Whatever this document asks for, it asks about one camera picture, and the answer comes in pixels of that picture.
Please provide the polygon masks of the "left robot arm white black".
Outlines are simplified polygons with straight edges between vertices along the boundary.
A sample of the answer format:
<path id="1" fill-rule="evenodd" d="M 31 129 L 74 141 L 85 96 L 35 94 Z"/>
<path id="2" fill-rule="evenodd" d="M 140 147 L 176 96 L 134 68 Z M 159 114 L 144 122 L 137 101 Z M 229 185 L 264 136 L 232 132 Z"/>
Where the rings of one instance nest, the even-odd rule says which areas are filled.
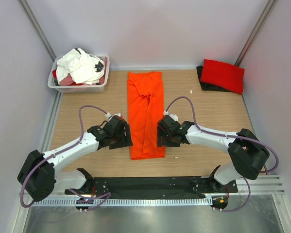
<path id="1" fill-rule="evenodd" d="M 64 172 L 63 169 L 84 155 L 102 148 L 117 149 L 132 146 L 130 126 L 119 115 L 113 115 L 101 126 L 92 126 L 75 140 L 54 150 L 29 153 L 17 180 L 21 193 L 27 192 L 34 202 L 51 193 L 90 194 L 94 178 L 83 168 Z"/>

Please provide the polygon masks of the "orange t shirt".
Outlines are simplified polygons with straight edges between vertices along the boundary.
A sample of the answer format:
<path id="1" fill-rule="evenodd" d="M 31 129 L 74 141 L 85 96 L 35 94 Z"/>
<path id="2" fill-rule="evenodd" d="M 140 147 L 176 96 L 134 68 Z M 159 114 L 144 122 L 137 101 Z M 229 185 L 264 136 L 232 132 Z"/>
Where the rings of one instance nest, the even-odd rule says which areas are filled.
<path id="1" fill-rule="evenodd" d="M 162 73 L 128 73 L 128 123 L 133 145 L 132 160 L 165 157 L 165 148 L 157 145 L 157 123 L 164 112 Z"/>

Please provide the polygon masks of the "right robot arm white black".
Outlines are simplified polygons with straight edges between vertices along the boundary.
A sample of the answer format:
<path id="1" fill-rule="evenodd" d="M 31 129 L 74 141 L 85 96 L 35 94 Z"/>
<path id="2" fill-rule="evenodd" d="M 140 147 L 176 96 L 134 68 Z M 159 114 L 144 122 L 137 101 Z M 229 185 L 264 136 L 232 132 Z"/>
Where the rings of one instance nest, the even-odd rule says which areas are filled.
<path id="1" fill-rule="evenodd" d="M 217 166 L 206 182 L 214 192 L 222 192 L 238 178 L 255 180 L 270 156 L 266 147 L 248 129 L 224 133 L 190 121 L 180 124 L 170 115 L 163 116 L 157 124 L 157 145 L 180 147 L 181 144 L 204 145 L 230 156 L 231 162 Z"/>

